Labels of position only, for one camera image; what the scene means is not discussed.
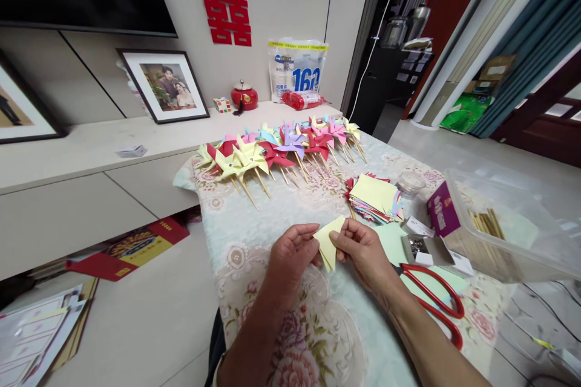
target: plastic storage box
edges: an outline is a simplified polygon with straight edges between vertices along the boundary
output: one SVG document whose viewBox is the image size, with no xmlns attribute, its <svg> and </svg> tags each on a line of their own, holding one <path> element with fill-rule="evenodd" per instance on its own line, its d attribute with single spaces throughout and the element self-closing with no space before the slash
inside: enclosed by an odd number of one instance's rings
<svg viewBox="0 0 581 387">
<path fill-rule="evenodd" d="M 455 169 L 428 200 L 436 234 L 474 269 L 504 283 L 581 279 L 581 247 L 521 189 Z M 469 212 L 493 209 L 505 239 L 481 232 Z"/>
</svg>

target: teal curtain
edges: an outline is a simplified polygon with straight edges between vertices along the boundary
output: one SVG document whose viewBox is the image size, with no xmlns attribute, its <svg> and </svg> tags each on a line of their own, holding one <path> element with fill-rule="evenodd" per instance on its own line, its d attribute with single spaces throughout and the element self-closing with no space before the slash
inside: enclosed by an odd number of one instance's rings
<svg viewBox="0 0 581 387">
<path fill-rule="evenodd" d="M 531 0 L 494 49 L 491 57 L 515 54 L 516 60 L 470 134 L 489 137 L 579 42 L 581 0 Z"/>
</svg>

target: picture frame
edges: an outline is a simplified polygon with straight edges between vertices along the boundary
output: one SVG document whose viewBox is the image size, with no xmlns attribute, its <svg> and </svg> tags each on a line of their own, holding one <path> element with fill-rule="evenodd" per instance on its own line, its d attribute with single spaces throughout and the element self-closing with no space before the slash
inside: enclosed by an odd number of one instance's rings
<svg viewBox="0 0 581 387">
<path fill-rule="evenodd" d="M 61 138 L 67 134 L 0 50 L 0 145 Z"/>
<path fill-rule="evenodd" d="M 210 116 L 185 51 L 118 48 L 117 52 L 157 124 Z"/>
</svg>

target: cabinet drawer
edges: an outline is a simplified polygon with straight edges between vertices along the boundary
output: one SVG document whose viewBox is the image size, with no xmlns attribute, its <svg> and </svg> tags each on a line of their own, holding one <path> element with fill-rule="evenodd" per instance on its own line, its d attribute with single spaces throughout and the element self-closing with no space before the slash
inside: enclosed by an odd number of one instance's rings
<svg viewBox="0 0 581 387">
<path fill-rule="evenodd" d="M 200 204 L 195 192 L 172 186 L 176 172 L 197 152 L 187 152 L 107 171 L 111 179 L 158 218 Z"/>
<path fill-rule="evenodd" d="M 155 221 L 103 173 L 0 196 L 0 279 Z"/>
</svg>

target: hand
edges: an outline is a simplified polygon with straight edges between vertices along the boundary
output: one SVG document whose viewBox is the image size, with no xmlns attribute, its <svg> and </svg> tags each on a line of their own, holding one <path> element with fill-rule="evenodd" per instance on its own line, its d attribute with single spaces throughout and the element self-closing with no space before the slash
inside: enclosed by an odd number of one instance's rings
<svg viewBox="0 0 581 387">
<path fill-rule="evenodd" d="M 293 225 L 272 246 L 260 294 L 275 301 L 282 311 L 294 307 L 307 266 L 311 262 L 320 266 L 316 257 L 319 242 L 313 239 L 318 228 L 319 224 Z"/>
<path fill-rule="evenodd" d="M 337 249 L 337 260 L 351 257 L 363 286 L 376 297 L 385 293 L 386 286 L 399 282 L 397 273 L 387 259 L 377 233 L 357 220 L 345 219 L 341 233 L 330 232 Z"/>
</svg>

